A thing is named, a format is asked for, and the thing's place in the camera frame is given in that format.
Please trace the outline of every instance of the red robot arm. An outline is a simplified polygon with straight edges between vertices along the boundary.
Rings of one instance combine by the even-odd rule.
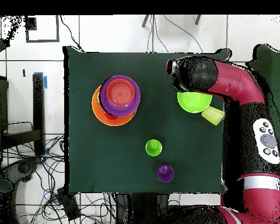
[[[217,214],[227,224],[280,224],[280,149],[255,77],[236,65],[195,56],[168,61],[166,72],[176,89],[224,99],[226,191]]]

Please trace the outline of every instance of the floor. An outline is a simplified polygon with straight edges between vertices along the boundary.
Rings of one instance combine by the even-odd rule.
[[[144,53],[152,51],[152,35],[148,42],[151,24],[148,20],[146,26],[141,27],[144,17],[145,15],[62,16],[62,20],[71,29],[75,41],[85,51]],[[214,53],[217,49],[227,47],[232,50],[230,60],[240,65],[252,59],[253,48],[257,44],[268,43],[280,50],[280,15],[202,15],[197,26],[194,23],[196,17],[197,15],[166,15],[167,19],[191,33],[199,42],[203,52]],[[56,17],[36,16],[36,18],[37,30],[29,31],[29,39],[56,39]],[[9,81],[8,119],[10,123],[33,122],[32,74],[43,72],[44,76],[47,76],[47,88],[44,91],[45,138],[49,142],[47,147],[52,143],[50,139],[64,134],[62,46],[76,46],[67,27],[61,23],[60,17],[58,19],[59,42],[26,43],[25,28],[22,24],[15,38],[10,42],[10,47],[0,53],[0,74],[6,76]],[[165,53],[166,50],[171,53],[201,52],[195,40],[165,19],[164,15],[156,15],[155,19],[153,51],[157,53]],[[0,38],[6,38],[10,28],[8,18],[0,19]],[[15,124],[9,126],[9,132],[24,131],[29,128],[31,128],[29,124]],[[19,150],[29,154],[29,148],[25,146],[20,146]],[[58,144],[50,152],[62,155]],[[13,157],[17,156],[8,153],[2,165],[6,166],[16,161],[17,158]],[[53,162],[55,161],[52,159],[47,160],[49,166]],[[64,173],[62,173],[64,163],[58,162],[56,165],[53,175],[56,188],[59,188],[64,185]],[[16,210],[21,224],[29,224],[33,215],[40,209],[46,193],[41,184],[46,189],[50,183],[42,165],[39,165],[37,172],[40,177],[34,174],[28,183],[21,183],[18,188]],[[219,205],[220,202],[218,194],[172,194],[170,199],[173,200],[172,204],[179,202],[181,205]],[[108,213],[105,207],[101,207],[101,203],[104,202],[103,194],[80,193],[76,195],[76,200],[85,215]],[[61,224],[58,220],[46,223],[44,220],[38,221],[39,224]],[[67,219],[62,220],[63,224],[92,224],[94,221],[85,217],[70,223]],[[109,224],[110,215],[103,217],[102,221]]]

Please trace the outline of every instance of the dark green tablecloth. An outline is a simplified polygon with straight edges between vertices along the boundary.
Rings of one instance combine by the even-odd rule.
[[[168,59],[189,54],[67,50],[70,191],[222,192],[222,123],[214,126],[200,114],[184,111],[165,75]],[[228,55],[213,57],[224,61]],[[102,124],[91,108],[94,91],[113,75],[132,78],[142,93],[136,115],[120,127]],[[213,97],[211,106],[222,109],[222,100]],[[157,157],[145,152],[146,142],[153,138],[163,145]],[[158,180],[161,163],[174,169],[172,182]]]

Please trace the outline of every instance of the plastic cup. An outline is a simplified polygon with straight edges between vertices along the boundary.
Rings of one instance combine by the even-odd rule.
[[[211,122],[213,125],[218,125],[222,118],[224,117],[224,112],[209,106],[208,108],[206,108],[201,115],[208,120],[209,122]]]
[[[173,180],[174,170],[167,164],[162,164],[157,171],[157,177],[161,182],[168,183]]]
[[[145,145],[145,150],[150,156],[157,156],[162,151],[162,144],[155,139],[149,140]]]

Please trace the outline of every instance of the purple cup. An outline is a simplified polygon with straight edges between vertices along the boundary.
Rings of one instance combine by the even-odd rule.
[[[157,177],[161,182],[168,183],[173,180],[174,171],[172,167],[168,166],[167,164],[162,164],[157,171]]]
[[[125,79],[129,81],[135,89],[135,96],[127,106],[115,106],[114,104],[112,104],[112,102],[110,102],[110,100],[107,97],[107,87],[113,80],[116,79]],[[141,94],[138,85],[131,78],[127,76],[118,75],[112,76],[104,82],[103,86],[100,88],[99,97],[100,104],[107,113],[116,117],[125,117],[137,109],[140,103]]]

